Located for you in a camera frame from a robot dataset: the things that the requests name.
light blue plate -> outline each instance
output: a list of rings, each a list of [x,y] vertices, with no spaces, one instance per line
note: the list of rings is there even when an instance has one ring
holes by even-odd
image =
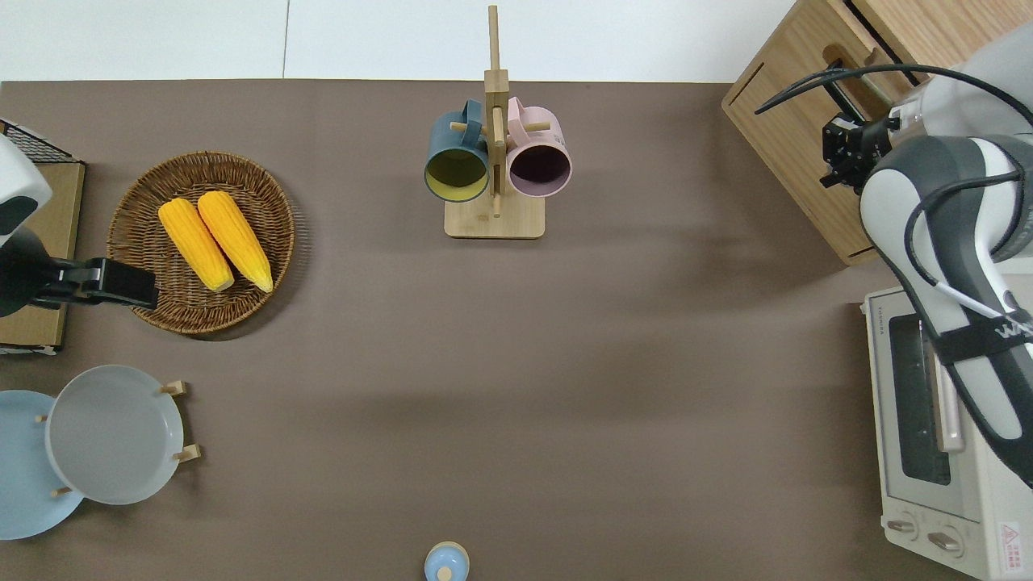
[[[48,530],[75,510],[83,495],[57,498],[51,491],[65,484],[46,457],[46,416],[54,398],[36,392],[0,392],[0,541],[25,539]]]

brown table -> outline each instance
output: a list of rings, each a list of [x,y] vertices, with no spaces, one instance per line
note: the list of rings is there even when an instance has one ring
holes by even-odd
[[[721,114],[727,85],[513,84],[574,178],[538,241],[453,240],[425,139],[479,83],[5,83],[0,116],[86,159],[79,257],[180,153],[250,157],[302,226],[288,279],[220,340],[115,306],[4,357],[57,394],[95,365],[183,378],[206,456],[129,507],[0,543],[0,579],[960,579],[890,545],[863,317]],[[406,140],[408,135],[418,139]]]

corn cob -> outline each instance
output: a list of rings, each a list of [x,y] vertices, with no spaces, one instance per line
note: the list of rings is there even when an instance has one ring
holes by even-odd
[[[224,191],[210,191],[197,201],[197,210],[237,270],[262,290],[272,293],[269,258],[233,198]]]
[[[193,204],[184,197],[166,202],[158,209],[158,219],[205,286],[219,293],[233,283],[226,259]]]

woven tray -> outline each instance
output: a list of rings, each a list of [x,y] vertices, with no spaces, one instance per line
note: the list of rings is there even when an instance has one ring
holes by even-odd
[[[187,266],[158,220],[158,208],[174,197],[196,205],[207,191],[221,189],[240,207],[280,286],[294,249],[294,218],[280,184],[260,165],[239,155],[199,151],[174,157],[144,174],[122,197],[107,232],[111,258],[155,273],[158,308],[133,308],[144,320],[175,333],[196,335],[227,329],[272,297],[233,269],[233,284],[209,290]]]

oven knob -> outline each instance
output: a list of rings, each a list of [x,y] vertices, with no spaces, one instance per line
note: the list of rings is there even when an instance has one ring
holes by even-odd
[[[927,538],[930,543],[951,556],[960,557],[965,553],[965,545],[961,541],[962,536],[953,527],[948,526],[943,532],[930,532]]]
[[[886,522],[886,528],[898,532],[914,532],[914,525],[906,520],[891,520]]]
[[[918,524],[911,513],[903,512],[893,520],[882,517],[882,525],[889,530],[900,532],[911,541],[918,538]]]

